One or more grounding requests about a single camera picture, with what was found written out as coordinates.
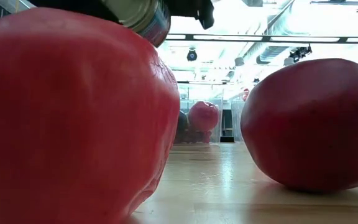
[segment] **wooden surface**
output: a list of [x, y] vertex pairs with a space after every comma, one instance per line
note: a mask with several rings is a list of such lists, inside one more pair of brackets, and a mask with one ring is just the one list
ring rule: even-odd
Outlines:
[[358, 188], [290, 192], [255, 167], [245, 145], [177, 146], [156, 193], [128, 223], [358, 224]]

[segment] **red fruit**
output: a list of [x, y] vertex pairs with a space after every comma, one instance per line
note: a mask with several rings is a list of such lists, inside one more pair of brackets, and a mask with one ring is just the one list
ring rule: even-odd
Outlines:
[[157, 187], [179, 92], [155, 48], [95, 17], [0, 19], [0, 224], [113, 224]]
[[188, 120], [194, 130], [210, 131], [218, 124], [218, 107], [207, 101], [198, 101], [190, 108]]
[[259, 168], [295, 190], [358, 186], [358, 64], [321, 59], [285, 67], [250, 93], [241, 131]]

